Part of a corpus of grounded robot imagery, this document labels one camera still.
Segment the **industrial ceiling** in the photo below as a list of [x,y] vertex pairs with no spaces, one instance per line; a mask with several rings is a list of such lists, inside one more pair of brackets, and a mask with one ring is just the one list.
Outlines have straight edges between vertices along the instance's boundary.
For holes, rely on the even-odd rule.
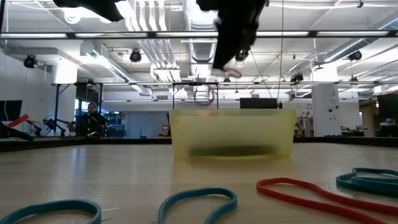
[[[136,12],[135,18],[139,27],[137,30],[214,30],[211,27],[212,16],[214,14],[205,14],[205,16],[196,15],[194,9],[190,9],[190,4],[195,1],[191,0],[166,0],[165,2],[153,0],[137,0],[127,1]],[[327,1],[327,0],[274,0],[271,1],[269,7],[265,7],[260,19],[259,30],[378,30],[383,26],[389,25],[389,29],[394,28],[398,19],[398,1],[364,1],[363,7],[357,7],[360,1]],[[164,4],[164,18],[160,7]],[[146,24],[142,24],[140,18],[142,13]],[[114,23],[105,23],[98,17],[86,16],[82,17],[78,22],[68,22],[65,19],[67,12],[56,7],[52,1],[38,0],[10,0],[6,2],[6,13],[4,16],[2,32],[127,32],[132,31],[126,25],[126,21]],[[155,15],[154,24],[151,23],[151,14]],[[339,55],[332,61],[337,66],[338,79],[349,80],[352,75],[356,75],[359,80],[398,80],[397,67],[395,63],[398,55],[398,39],[385,38],[369,41],[369,44],[356,43],[362,39],[349,38],[302,38],[302,39],[283,39],[283,48],[281,47],[282,39],[257,39],[251,49],[249,57],[244,61],[244,66],[240,68],[243,77],[239,82],[260,82],[262,79],[267,81],[279,81],[289,78],[294,73],[302,72],[305,80],[311,79],[311,64],[318,59],[325,59],[326,55],[336,50],[356,47],[362,53],[362,59],[358,61],[345,60],[347,55]],[[79,61],[80,78],[93,78],[96,82],[120,82],[114,74],[101,65],[90,63],[87,54],[91,54],[88,50],[84,52],[87,45],[94,46],[98,49],[105,47],[107,50],[107,58],[120,70],[126,72],[130,80],[135,82],[162,82],[167,79],[161,78],[159,75],[156,80],[151,75],[151,65],[153,69],[153,59],[150,55],[146,55],[146,47],[155,44],[159,49],[161,62],[159,64],[167,69],[178,69],[178,74],[173,75],[176,81],[190,81],[196,77],[206,78],[207,80],[218,80],[220,78],[211,77],[206,72],[206,68],[211,63],[213,39],[206,39],[205,43],[200,40],[187,39],[170,39],[164,42],[149,40],[10,40],[7,43],[2,41],[2,47],[11,49],[9,52],[13,57],[23,58],[23,51],[18,49],[24,48],[44,48],[52,47],[59,49],[71,57],[75,57]],[[134,63],[129,59],[133,49],[140,49],[142,60]],[[208,54],[208,60],[195,61],[193,57],[205,57]],[[57,57],[42,57],[41,60],[46,61],[49,65],[57,63]],[[369,93],[374,85],[356,86],[355,91],[363,91]],[[265,85],[246,85],[242,88],[265,88]],[[236,86],[223,86],[227,89],[235,89]],[[267,86],[267,88],[278,88],[278,86]],[[283,87],[289,91],[291,86]],[[295,86],[294,88],[310,89],[310,86]],[[341,88],[353,89],[350,85]],[[126,91],[123,86],[113,86],[106,88],[105,91]]]

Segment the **black monitor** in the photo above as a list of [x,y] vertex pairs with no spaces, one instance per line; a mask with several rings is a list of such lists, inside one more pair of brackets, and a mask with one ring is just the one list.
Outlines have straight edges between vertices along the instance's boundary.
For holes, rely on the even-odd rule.
[[0,101],[0,121],[15,121],[21,117],[22,100]]
[[276,99],[271,98],[241,98],[241,109],[277,109]]
[[379,116],[382,118],[398,118],[398,94],[377,96]]

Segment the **teal rubber band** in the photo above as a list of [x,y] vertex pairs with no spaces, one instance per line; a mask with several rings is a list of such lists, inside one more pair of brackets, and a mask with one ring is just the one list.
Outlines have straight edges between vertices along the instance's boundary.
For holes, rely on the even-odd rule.
[[336,177],[336,185],[345,189],[369,194],[398,197],[398,178],[358,177],[358,172],[389,174],[398,177],[398,172],[394,170],[353,168],[351,173]]
[[206,195],[224,195],[229,197],[231,200],[221,205],[216,210],[213,210],[207,216],[205,224],[214,224],[217,221],[217,219],[219,219],[219,217],[234,210],[238,206],[238,196],[232,190],[222,189],[222,188],[204,188],[197,190],[186,190],[170,196],[162,203],[157,214],[157,224],[164,224],[165,213],[171,206],[173,206],[178,201],[188,198],[206,196]]
[[28,207],[16,210],[15,212],[8,214],[2,220],[0,220],[0,224],[13,224],[16,221],[31,215],[38,215],[63,210],[80,210],[84,212],[89,212],[93,214],[94,217],[88,222],[88,224],[101,223],[101,207],[97,203],[89,200],[59,200],[38,205],[30,205]]

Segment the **man sitting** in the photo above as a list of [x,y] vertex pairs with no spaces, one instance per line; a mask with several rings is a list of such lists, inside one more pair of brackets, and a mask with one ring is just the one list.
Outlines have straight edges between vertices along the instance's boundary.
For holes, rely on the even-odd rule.
[[106,131],[106,119],[98,112],[95,111],[95,104],[88,105],[88,113],[80,116],[76,130],[80,136],[87,137],[93,132],[97,132],[102,136]]

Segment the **fluorescent light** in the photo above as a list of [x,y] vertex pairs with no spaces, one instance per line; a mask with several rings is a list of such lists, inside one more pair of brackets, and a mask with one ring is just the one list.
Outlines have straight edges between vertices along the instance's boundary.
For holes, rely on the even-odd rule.
[[221,82],[220,85],[254,85],[254,82]]
[[218,37],[216,31],[211,32],[158,32],[156,33],[158,37]]
[[2,39],[18,39],[18,38],[29,38],[29,39],[44,39],[44,38],[52,38],[52,39],[64,39],[67,38],[66,34],[13,34],[13,33],[2,33]]
[[203,44],[203,43],[207,43],[207,44],[216,44],[217,40],[181,40],[180,41],[181,44],[195,44],[195,43],[199,43],[199,44]]
[[170,82],[160,82],[160,83],[132,83],[132,85],[173,85],[173,83]]
[[100,35],[105,35],[105,33],[80,33],[80,34],[75,34],[77,37],[81,38],[94,38]]
[[306,36],[307,31],[257,31],[258,37],[277,37],[277,36]]
[[103,100],[103,103],[120,103],[120,102],[126,102],[126,100]]
[[388,31],[320,31],[317,36],[333,37],[333,36],[351,36],[351,35],[363,35],[363,36],[379,36],[387,35]]
[[76,37],[82,39],[93,39],[93,38],[102,38],[102,39],[118,39],[118,38],[146,38],[148,37],[145,32],[104,32],[104,33],[76,33]]
[[103,85],[107,85],[107,86],[128,86],[130,84],[129,83],[104,83]]

